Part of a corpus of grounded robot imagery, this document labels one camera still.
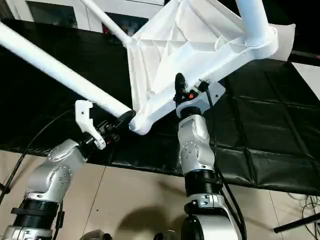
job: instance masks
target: metal bracket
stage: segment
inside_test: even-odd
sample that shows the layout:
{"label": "metal bracket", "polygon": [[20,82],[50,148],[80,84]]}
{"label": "metal bracket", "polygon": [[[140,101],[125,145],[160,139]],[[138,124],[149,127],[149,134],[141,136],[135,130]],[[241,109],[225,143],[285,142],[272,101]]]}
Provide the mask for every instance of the metal bracket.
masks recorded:
{"label": "metal bracket", "polygon": [[213,193],[198,193],[188,197],[190,202],[198,201],[199,208],[218,208],[224,204],[224,197]]}
{"label": "metal bracket", "polygon": [[[212,104],[214,105],[220,97],[225,93],[226,89],[217,81],[210,83],[209,85],[209,92],[212,97]],[[186,107],[197,107],[201,110],[201,113],[203,114],[206,110],[210,109],[210,104],[208,97],[205,92],[199,92],[199,95],[192,100],[185,101],[179,106],[176,107],[176,114],[179,118],[181,118],[181,110]]]}
{"label": "metal bracket", "polygon": [[87,100],[75,101],[75,121],[80,127],[81,131],[87,132],[94,139],[94,144],[98,149],[102,150],[106,147],[106,142],[100,133],[94,127],[94,120],[90,118],[90,109],[93,103]]}

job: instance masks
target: white plastic base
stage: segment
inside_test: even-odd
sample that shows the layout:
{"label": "white plastic base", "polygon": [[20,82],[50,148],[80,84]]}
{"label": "white plastic base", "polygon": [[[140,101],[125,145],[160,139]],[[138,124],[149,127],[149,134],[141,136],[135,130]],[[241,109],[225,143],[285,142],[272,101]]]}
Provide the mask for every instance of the white plastic base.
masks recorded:
{"label": "white plastic base", "polygon": [[177,73],[184,75],[188,91],[196,91],[199,79],[217,82],[278,49],[272,27],[261,45],[248,46],[246,40],[242,19],[217,0],[171,0],[126,46],[137,112],[130,129],[144,135],[176,108]]}

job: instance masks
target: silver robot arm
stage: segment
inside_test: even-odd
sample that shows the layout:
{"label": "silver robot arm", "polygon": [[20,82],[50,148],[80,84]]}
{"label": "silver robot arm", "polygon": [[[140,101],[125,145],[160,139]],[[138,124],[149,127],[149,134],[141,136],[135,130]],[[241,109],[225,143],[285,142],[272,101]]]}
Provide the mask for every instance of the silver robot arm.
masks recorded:
{"label": "silver robot arm", "polygon": [[68,139],[56,146],[33,170],[22,204],[11,212],[17,214],[14,224],[7,227],[3,239],[51,240],[58,204],[86,161],[77,142]]}
{"label": "silver robot arm", "polygon": [[[58,206],[74,175],[87,161],[86,149],[89,147],[90,152],[92,148],[103,149],[106,144],[118,142],[118,133],[128,128],[136,115],[131,110],[120,116],[115,124],[103,121],[94,128],[92,120],[89,120],[91,107],[92,103],[86,101],[76,103],[76,121],[80,123],[85,139],[81,141],[81,146],[71,139],[64,141],[49,153],[44,163],[33,170],[21,205],[11,211],[16,214],[16,219],[13,225],[7,227],[2,240],[51,240]],[[57,218],[63,219],[63,212],[59,211]]]}
{"label": "silver robot arm", "polygon": [[[206,120],[202,116],[210,108],[208,98],[205,93],[186,92],[185,86],[183,75],[178,73],[174,99],[177,115],[181,118],[178,161],[188,197],[188,203],[184,206],[188,217],[182,224],[181,240],[237,240],[231,212],[220,195],[223,184],[214,169],[215,154],[210,147]],[[224,90],[213,94],[221,96],[223,93]]]}

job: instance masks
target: beige floor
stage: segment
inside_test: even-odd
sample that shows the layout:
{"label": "beige floor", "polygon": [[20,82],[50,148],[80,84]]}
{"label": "beige floor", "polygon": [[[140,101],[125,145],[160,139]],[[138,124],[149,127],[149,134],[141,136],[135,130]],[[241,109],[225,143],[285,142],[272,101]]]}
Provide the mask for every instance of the beige floor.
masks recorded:
{"label": "beige floor", "polygon": [[[0,182],[8,177],[19,154],[0,151]],[[28,156],[10,195],[0,207],[0,233],[14,220],[32,169],[43,161]],[[304,227],[275,234],[273,228],[300,218],[300,202],[286,193],[231,186],[245,217],[249,240],[312,240]],[[76,174],[64,199],[66,217],[58,240],[78,240],[101,229],[115,240],[152,240],[167,229],[179,232],[185,217],[184,180],[180,177],[86,164]]]}

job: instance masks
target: black plastic sheet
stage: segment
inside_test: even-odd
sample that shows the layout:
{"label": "black plastic sheet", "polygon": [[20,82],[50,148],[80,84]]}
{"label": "black plastic sheet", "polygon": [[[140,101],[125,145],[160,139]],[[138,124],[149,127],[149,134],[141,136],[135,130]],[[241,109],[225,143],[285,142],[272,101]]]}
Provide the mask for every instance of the black plastic sheet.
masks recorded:
{"label": "black plastic sheet", "polygon": [[[4,22],[25,38],[131,107],[126,49],[100,33],[39,23]],[[50,120],[72,109],[79,95],[0,48],[0,149],[22,152]],[[320,102],[293,65],[256,60],[220,83],[226,93],[207,111],[216,163],[231,184],[320,196]],[[113,117],[94,109],[95,123]],[[172,112],[145,136],[127,131],[89,162],[180,176]],[[55,122],[32,145],[45,156],[82,133],[72,114]]]}

